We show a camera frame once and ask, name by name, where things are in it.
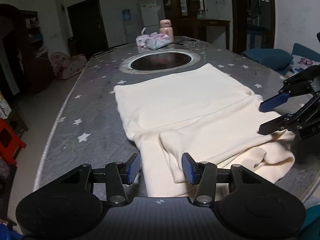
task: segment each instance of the gray tabletop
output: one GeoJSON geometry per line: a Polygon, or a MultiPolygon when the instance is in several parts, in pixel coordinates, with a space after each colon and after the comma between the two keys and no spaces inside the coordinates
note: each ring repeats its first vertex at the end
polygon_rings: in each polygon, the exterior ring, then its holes
{"type": "MultiPolygon", "coordinates": [[[[175,41],[181,39],[183,37],[176,37],[175,41]]],[[[134,143],[126,138],[117,111],[113,87],[118,85],[118,82],[134,84],[211,63],[256,94],[262,95],[264,99],[277,94],[282,87],[283,77],[275,71],[206,42],[198,42],[195,46],[170,44],[164,49],[174,48],[196,53],[201,58],[194,65],[185,68],[149,74],[124,73],[119,69],[120,64],[127,58],[150,52],[137,48],[135,44],[121,46],[116,51],[90,59],[57,118],[56,127],[52,130],[39,167],[35,188],[51,182],[82,163],[90,163],[93,168],[103,168],[109,162],[126,161],[132,153],[138,151],[134,143]]],[[[293,113],[309,98],[309,95],[290,98],[276,111],[280,114],[293,113]]],[[[295,140],[292,152],[296,156],[296,162],[291,170],[276,182],[302,201],[306,201],[318,185],[318,141],[317,136],[303,142],[295,140]]],[[[129,196],[146,196],[143,176],[139,177],[137,184],[126,190],[129,196]]],[[[95,186],[94,193],[100,199],[105,199],[103,185],[95,186]]]]}

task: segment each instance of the pink water bottle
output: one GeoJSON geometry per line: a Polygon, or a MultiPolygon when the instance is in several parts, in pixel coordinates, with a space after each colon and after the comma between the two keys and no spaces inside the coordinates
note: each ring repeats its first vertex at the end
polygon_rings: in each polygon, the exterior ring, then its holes
{"type": "Polygon", "coordinates": [[[160,33],[167,34],[170,38],[170,41],[173,41],[173,29],[171,27],[170,20],[161,20],[160,21],[160,33]]]}

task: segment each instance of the cream cloth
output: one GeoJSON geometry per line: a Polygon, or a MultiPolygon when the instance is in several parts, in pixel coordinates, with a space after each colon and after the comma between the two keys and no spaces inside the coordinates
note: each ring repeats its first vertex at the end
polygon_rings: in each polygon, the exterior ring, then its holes
{"type": "Polygon", "coordinates": [[[141,153],[148,196],[193,189],[181,169],[184,152],[219,168],[239,163],[271,182],[294,163],[293,133],[257,133],[279,114],[261,113],[261,96],[211,64],[114,90],[127,137],[141,153]]]}

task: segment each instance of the refrigerator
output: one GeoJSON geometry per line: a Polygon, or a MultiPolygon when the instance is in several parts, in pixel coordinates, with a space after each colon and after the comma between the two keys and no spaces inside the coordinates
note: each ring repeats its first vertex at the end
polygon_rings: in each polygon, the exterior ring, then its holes
{"type": "Polygon", "coordinates": [[[144,33],[159,33],[159,18],[156,1],[139,2],[138,11],[140,14],[141,27],[146,27],[144,33]]]}

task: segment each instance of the floral pillow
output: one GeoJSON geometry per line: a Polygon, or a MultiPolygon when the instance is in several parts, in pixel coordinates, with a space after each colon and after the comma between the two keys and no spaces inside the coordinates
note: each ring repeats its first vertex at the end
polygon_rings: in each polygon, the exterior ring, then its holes
{"type": "Polygon", "coordinates": [[[293,75],[301,72],[302,70],[312,65],[320,65],[320,62],[313,61],[311,59],[304,58],[298,55],[292,55],[292,60],[289,63],[289,68],[285,77],[292,77],[293,75]]]}

